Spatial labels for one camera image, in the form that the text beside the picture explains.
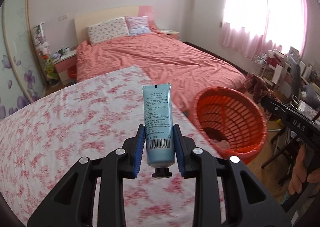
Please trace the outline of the person's right hand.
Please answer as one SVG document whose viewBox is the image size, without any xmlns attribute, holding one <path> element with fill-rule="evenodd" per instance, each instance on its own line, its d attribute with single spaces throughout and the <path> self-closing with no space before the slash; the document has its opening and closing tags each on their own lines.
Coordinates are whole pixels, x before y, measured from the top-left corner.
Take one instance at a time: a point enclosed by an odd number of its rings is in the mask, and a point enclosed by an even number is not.
<svg viewBox="0 0 320 227">
<path fill-rule="evenodd" d="M 307 174 L 307 169 L 304 166 L 304 160 L 306 158 L 305 144 L 299 149 L 298 156 L 296 158 L 295 166 L 293 167 L 292 177 L 289 183 L 289 194 L 301 193 L 302 184 L 308 182 L 311 184 L 319 184 L 319 169 L 316 169 L 310 174 Z"/>
</svg>

